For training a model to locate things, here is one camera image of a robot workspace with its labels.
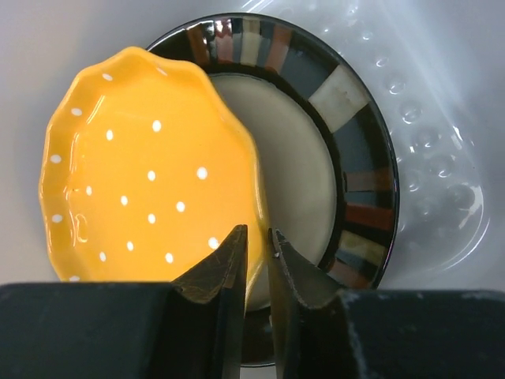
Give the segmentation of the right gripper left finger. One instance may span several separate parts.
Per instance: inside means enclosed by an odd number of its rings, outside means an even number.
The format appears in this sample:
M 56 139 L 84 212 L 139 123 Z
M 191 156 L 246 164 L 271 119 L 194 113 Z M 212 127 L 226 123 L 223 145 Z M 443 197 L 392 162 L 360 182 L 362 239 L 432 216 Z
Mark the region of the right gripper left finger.
M 1 288 L 4 378 L 237 378 L 248 230 L 171 282 Z

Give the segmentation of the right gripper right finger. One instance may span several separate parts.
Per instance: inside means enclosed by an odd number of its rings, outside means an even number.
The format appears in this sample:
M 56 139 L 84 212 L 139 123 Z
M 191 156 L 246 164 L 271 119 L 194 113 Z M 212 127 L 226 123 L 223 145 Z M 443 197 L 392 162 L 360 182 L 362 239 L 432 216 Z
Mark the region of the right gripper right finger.
M 268 237 L 277 377 L 503 377 L 503 293 L 346 289 Z

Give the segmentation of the orange polka dot plate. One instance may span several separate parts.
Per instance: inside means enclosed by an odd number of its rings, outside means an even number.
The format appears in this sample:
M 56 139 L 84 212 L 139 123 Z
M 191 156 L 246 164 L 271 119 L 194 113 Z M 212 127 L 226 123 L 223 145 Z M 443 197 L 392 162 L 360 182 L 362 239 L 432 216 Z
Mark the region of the orange polka dot plate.
M 63 281 L 171 281 L 248 228 L 251 294 L 268 227 L 249 131 L 196 64 L 128 47 L 80 71 L 47 126 L 39 201 Z

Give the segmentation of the black striped cream plate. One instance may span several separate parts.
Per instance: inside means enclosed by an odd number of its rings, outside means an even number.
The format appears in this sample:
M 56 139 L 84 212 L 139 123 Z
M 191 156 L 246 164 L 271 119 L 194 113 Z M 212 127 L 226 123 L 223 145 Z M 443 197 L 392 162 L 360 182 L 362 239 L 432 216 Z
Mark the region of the black striped cream plate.
M 245 13 L 190 21 L 148 50 L 197 64 L 252 134 L 271 225 L 343 286 L 377 287 L 398 226 L 398 169 L 347 62 L 293 24 Z

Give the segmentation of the white plastic bin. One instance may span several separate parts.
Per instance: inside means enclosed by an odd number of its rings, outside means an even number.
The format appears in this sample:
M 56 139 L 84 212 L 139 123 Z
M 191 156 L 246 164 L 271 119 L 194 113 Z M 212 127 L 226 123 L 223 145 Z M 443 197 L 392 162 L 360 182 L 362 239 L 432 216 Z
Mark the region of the white plastic bin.
M 74 76 L 216 13 L 298 25 L 343 55 L 401 175 L 385 288 L 504 288 L 501 1 L 4 1 L 1 281 L 52 281 L 38 200 L 46 125 Z

